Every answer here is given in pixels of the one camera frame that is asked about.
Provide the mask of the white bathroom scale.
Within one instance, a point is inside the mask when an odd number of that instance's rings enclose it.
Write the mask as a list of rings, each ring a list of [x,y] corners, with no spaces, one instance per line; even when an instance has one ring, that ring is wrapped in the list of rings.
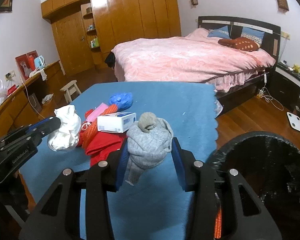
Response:
[[[300,118],[290,112],[286,113],[290,126],[300,132]]]

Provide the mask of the light blue electric kettle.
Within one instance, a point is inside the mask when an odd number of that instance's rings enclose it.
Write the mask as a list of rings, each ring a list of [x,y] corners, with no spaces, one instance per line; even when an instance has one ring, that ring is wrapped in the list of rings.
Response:
[[[43,57],[42,55],[36,57],[36,58],[34,59],[34,65],[35,65],[35,67],[38,68],[39,70],[44,69],[44,67],[45,67],[45,59],[44,59],[44,57]]]

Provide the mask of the red fleece cloth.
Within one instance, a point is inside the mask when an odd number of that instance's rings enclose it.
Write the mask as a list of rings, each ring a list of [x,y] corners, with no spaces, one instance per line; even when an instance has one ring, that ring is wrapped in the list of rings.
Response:
[[[82,129],[86,129],[84,126],[85,123],[86,121],[82,124],[79,138]],[[126,137],[126,132],[106,133],[98,131],[97,135],[95,135],[87,148],[84,148],[85,154],[90,157],[90,166],[97,164],[99,161],[106,160],[111,152],[119,150]]]

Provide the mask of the grey knitted cloth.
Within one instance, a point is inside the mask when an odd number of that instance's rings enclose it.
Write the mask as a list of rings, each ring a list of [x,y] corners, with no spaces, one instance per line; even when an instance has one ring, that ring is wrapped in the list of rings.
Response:
[[[172,151],[174,137],[170,124],[152,112],[140,115],[127,131],[128,177],[126,182],[135,185],[141,175],[160,165]]]

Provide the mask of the orange foam net sleeve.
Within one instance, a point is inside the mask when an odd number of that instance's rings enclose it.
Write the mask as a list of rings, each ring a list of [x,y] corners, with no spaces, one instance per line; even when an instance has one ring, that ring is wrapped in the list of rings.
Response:
[[[111,114],[111,113],[116,113],[118,110],[118,107],[116,104],[110,105],[107,109],[105,109],[100,116],[106,115],[106,114]],[[87,148],[87,146],[91,143],[95,135],[97,135],[98,130],[97,130],[97,119],[95,119],[91,124],[87,124],[87,122],[84,124],[86,129],[82,129],[82,132],[80,134],[80,142],[82,148]]]

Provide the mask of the black trash bin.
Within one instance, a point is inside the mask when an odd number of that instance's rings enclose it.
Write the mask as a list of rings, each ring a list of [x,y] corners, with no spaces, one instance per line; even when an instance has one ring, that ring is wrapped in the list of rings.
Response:
[[[210,154],[215,170],[235,168],[253,188],[283,239],[300,239],[300,150],[271,132],[248,132]]]

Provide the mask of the white and blue box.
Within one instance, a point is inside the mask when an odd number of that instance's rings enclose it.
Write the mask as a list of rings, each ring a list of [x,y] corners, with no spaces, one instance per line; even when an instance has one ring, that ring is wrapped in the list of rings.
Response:
[[[124,133],[136,121],[136,113],[117,112],[97,117],[99,132]]]

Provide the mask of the bed with pink blanket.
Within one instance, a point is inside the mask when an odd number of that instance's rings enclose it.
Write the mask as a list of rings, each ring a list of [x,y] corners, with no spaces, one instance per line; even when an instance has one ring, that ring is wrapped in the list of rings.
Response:
[[[257,51],[242,51],[207,37],[210,30],[227,26],[230,39],[241,37],[243,27],[264,31]],[[228,112],[256,95],[271,77],[279,59],[278,25],[234,16],[200,16],[187,36],[138,38],[117,44],[113,68],[118,81],[193,82],[212,85],[218,104]]]

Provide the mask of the white plastic bag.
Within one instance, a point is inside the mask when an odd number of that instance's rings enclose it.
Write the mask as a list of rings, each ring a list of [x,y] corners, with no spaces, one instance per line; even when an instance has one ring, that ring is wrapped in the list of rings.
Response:
[[[48,147],[55,151],[71,151],[79,142],[81,118],[74,105],[67,105],[54,110],[55,116],[61,121],[60,128],[50,133],[47,138]]]

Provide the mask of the red picture frame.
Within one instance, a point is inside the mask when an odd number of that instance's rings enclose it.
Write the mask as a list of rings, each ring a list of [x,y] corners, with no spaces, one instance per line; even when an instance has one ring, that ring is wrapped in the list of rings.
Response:
[[[30,77],[30,73],[36,69],[34,59],[37,57],[37,51],[34,50],[15,58],[23,81],[26,81]]]

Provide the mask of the small white wooden stool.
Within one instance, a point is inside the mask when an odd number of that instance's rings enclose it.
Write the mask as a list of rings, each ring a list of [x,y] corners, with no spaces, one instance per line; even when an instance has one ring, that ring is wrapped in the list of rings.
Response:
[[[60,91],[64,94],[66,103],[71,103],[72,102],[72,95],[77,94],[81,95],[82,92],[80,91],[78,85],[77,85],[77,80],[72,80],[69,83],[67,83],[64,87],[60,89]]]

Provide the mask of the brown dotted pillow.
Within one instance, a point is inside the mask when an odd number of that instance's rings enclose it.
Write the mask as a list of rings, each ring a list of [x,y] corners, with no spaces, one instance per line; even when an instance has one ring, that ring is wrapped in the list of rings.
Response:
[[[237,50],[248,51],[248,52],[257,51],[260,48],[260,45],[257,42],[248,39],[246,37],[238,37],[236,39],[222,38],[218,40],[218,44],[229,48],[234,48]]]

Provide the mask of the yellow plush toy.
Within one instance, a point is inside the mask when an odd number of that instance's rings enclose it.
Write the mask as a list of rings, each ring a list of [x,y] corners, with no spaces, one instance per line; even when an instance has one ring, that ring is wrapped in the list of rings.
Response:
[[[296,74],[300,74],[300,66],[297,64],[293,65],[293,72],[295,72]]]

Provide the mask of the blue crumpled plastic bag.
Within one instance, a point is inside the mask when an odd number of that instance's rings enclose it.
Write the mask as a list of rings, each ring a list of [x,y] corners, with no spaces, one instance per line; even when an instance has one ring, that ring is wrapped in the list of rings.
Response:
[[[113,94],[108,103],[110,105],[116,105],[119,111],[128,109],[133,103],[133,95],[129,93],[115,93]]]

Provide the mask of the right brown wall lamp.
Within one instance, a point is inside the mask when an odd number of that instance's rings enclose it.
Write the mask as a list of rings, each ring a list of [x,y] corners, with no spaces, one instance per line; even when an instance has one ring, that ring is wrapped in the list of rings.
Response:
[[[277,0],[278,8],[282,11],[289,11],[287,0]]]

